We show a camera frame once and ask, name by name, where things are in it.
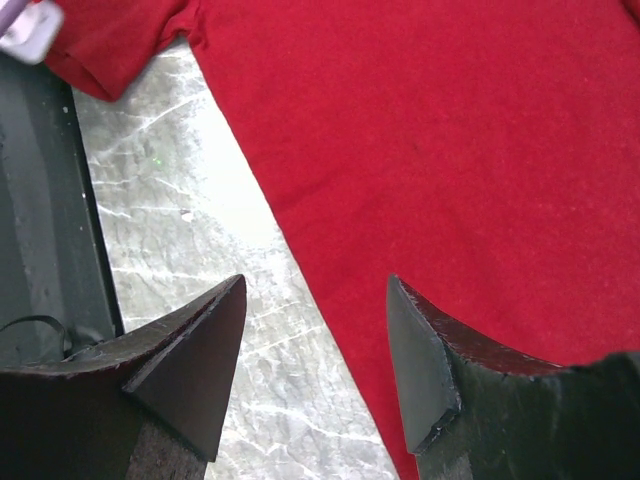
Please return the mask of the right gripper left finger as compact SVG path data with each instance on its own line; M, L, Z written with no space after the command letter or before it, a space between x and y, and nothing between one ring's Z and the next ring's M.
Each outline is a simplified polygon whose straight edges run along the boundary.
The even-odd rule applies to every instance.
M232 276L118 338L1 371L5 479L201 479L216 459L246 318Z

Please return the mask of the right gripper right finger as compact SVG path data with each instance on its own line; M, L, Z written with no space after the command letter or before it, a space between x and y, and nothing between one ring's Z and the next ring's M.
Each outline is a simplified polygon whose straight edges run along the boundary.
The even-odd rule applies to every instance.
M405 442L423 479L635 479L639 356L563 367L445 314L397 277L387 325Z

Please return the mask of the red t shirt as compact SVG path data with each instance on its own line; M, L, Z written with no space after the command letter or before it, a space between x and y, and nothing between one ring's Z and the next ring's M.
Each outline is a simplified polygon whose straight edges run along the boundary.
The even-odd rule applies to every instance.
M527 354L639 346L635 1L65 1L120 99L184 37L404 479L383 290Z

